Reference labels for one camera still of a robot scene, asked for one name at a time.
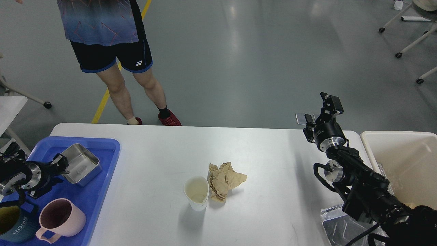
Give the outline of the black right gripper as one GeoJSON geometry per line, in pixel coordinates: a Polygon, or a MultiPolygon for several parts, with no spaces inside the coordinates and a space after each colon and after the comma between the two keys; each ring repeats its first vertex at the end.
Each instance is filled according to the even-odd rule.
{"type": "Polygon", "coordinates": [[[320,124],[315,127],[315,122],[310,114],[304,114],[306,121],[303,133],[309,143],[315,143],[317,148],[322,152],[334,146],[344,146],[346,137],[340,125],[334,120],[337,116],[344,113],[340,98],[328,95],[325,92],[320,93],[323,106],[320,113],[320,124]]]}

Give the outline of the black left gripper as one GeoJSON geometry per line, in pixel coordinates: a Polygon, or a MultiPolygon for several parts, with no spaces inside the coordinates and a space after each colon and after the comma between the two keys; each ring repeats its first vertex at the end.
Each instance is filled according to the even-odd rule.
{"type": "MultiPolygon", "coordinates": [[[[68,159],[61,153],[56,154],[50,162],[50,171],[66,171],[68,167],[68,159]]],[[[39,199],[50,192],[55,185],[63,182],[64,180],[59,177],[48,177],[36,162],[1,169],[0,187],[3,196],[17,192],[39,199]]]]}

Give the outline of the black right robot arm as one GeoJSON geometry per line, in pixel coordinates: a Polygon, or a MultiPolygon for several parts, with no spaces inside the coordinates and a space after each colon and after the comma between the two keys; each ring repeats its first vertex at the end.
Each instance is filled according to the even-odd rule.
{"type": "Polygon", "coordinates": [[[315,177],[343,200],[342,211],[356,221],[375,223],[348,242],[353,245],[367,237],[387,246],[435,246],[437,243],[436,210],[425,205],[410,208],[388,191],[389,180],[365,165],[357,149],[349,147],[336,117],[343,114],[337,96],[320,93],[323,100],[317,119],[305,114],[303,133],[315,143],[329,162],[315,163],[315,177]]]}

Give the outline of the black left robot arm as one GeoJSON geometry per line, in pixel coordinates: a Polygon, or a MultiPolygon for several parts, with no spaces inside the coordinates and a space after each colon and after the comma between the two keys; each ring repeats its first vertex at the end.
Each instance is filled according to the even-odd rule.
{"type": "Polygon", "coordinates": [[[39,199],[62,183],[60,175],[69,174],[67,157],[58,153],[52,161],[25,160],[20,156],[1,160],[1,195],[18,194],[16,204],[21,206],[26,197],[39,199]]]}

